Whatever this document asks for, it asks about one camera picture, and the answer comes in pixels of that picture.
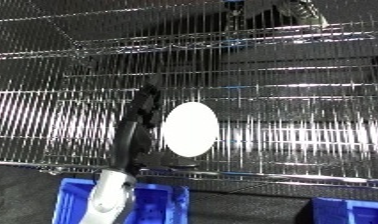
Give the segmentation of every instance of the white ball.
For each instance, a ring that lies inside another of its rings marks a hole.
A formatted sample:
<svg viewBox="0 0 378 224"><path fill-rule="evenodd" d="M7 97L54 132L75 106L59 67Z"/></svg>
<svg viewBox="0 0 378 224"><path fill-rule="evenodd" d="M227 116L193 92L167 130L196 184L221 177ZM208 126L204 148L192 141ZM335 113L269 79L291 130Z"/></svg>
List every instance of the white ball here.
<svg viewBox="0 0 378 224"><path fill-rule="evenodd" d="M218 132L215 113L197 102L176 107L163 125L166 144L183 157L195 157L207 152L218 137Z"/></svg>

